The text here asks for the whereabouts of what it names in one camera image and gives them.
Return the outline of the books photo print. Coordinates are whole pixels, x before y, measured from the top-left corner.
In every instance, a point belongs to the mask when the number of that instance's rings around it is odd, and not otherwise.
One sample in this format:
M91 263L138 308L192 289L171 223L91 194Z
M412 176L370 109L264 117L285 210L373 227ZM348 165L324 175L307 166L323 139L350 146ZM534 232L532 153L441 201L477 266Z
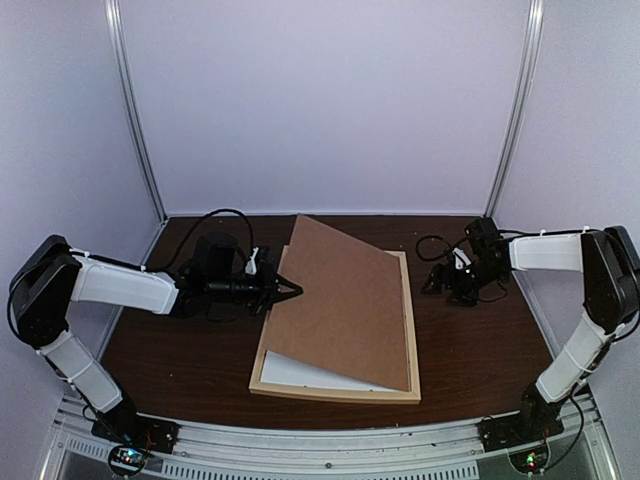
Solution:
M394 392L394 389L357 380L267 351L260 377L264 383L330 390Z

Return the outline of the brown backing board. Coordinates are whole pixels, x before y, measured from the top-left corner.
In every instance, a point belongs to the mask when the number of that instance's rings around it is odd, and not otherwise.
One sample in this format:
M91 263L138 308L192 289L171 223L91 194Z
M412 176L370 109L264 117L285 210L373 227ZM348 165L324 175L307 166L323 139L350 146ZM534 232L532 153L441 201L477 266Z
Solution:
M396 257L300 215L279 273L303 292L273 306L265 323L269 351L341 376L409 390Z

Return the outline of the light wooden picture frame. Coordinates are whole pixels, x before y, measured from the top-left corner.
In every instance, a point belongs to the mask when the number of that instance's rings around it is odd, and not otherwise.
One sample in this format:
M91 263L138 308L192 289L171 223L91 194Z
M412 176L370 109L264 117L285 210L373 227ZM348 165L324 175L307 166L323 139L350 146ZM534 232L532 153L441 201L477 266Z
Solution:
M407 255L403 251L389 250L387 253L396 257L401 272L405 343L410 389L408 391L394 390L394 392L352 391L264 383L260 377L265 354L270 350L268 350L265 345L266 333L262 332L248 384L248 389L251 393L297 400L371 405L416 405L421 401L418 348Z

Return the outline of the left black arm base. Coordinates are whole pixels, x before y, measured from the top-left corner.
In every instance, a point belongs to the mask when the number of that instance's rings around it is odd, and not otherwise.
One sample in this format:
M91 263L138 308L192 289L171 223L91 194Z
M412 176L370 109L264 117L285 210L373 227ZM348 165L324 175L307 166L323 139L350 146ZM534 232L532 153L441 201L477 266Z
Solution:
M174 450L178 424L139 414L129 398L107 412L97 411L95 417L91 433L96 437L152 453L171 454Z

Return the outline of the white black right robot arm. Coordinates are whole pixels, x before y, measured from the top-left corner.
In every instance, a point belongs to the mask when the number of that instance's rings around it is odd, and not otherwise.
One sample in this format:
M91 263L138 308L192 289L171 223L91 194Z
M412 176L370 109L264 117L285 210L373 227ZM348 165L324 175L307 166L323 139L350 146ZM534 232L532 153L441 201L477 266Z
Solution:
M567 271L582 276L582 313L576 329L551 365L524 396L526 409L513 419L519 440L535 440L551 424L550 409L562 405L593 374L610 347L632 331L639 313L639 255L622 226L603 230L529 233L500 229L490 218L465 227L461 239L445 243L431 258L420 245L419 260L433 267L423 295L446 293L453 305L481 303L484 287L503 285L514 272Z

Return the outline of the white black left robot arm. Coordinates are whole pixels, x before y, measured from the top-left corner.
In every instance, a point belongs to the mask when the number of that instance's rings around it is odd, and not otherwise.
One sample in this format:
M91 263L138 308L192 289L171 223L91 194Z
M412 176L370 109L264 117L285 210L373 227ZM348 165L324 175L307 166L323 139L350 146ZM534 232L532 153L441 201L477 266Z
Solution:
M217 304L259 314L303 293L277 272L268 253L254 247L245 255L234 237L214 232L199 238L192 257L171 272L78 251L52 235L10 282L8 324L79 392L111 434L133 444L143 436L143 421L125 390L71 331L70 304L115 305L180 319Z

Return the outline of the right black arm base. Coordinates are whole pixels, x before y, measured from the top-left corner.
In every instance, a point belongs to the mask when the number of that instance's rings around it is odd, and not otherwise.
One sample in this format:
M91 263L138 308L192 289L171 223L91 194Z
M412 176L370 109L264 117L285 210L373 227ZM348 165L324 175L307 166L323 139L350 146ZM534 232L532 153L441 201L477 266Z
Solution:
M549 403L531 384L522 394L516 413L503 417L485 416L476 424L484 451L539 442L563 433L560 412L566 400Z

